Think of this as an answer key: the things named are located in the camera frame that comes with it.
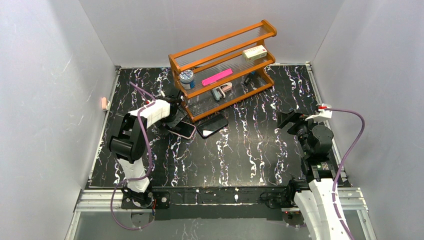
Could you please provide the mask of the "phone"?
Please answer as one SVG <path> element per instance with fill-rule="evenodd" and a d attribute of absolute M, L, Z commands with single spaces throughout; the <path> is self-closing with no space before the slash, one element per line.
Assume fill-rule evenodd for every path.
<path fill-rule="evenodd" d="M 189 140 L 194 136 L 196 126 L 188 122 L 180 121 L 176 126 L 171 127 L 168 131 L 174 135 Z"/>

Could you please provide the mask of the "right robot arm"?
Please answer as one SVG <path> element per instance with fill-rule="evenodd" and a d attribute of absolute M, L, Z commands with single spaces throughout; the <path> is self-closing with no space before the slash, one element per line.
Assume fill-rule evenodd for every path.
<path fill-rule="evenodd" d="M 306 177 L 290 180 L 285 198 L 299 208 L 313 240 L 352 240 L 337 189 L 341 173 L 330 160 L 334 133 L 321 124 L 332 114 L 326 105 L 312 115 L 295 110 L 277 113 L 279 129 L 292 124 L 287 133 L 296 136 L 301 145 L 301 170 Z"/>

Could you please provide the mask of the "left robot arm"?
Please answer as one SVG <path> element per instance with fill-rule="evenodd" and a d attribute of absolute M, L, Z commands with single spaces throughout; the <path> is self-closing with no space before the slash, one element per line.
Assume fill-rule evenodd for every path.
<path fill-rule="evenodd" d="M 196 127 L 182 121 L 185 117 L 182 96 L 165 96 L 126 114 L 117 113 L 108 140 L 109 151 L 121 165 L 129 190 L 145 193 L 153 168 L 152 150 L 147 130 L 157 122 L 170 133 L 191 139 Z"/>

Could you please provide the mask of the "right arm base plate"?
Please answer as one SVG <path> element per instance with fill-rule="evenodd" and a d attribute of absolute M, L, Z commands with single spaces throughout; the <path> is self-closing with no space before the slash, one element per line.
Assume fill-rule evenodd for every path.
<path fill-rule="evenodd" d="M 265 191 L 259 195 L 258 200 L 270 209 L 296 208 L 295 194 L 309 190 L 305 187 L 289 185 L 277 190 Z"/>

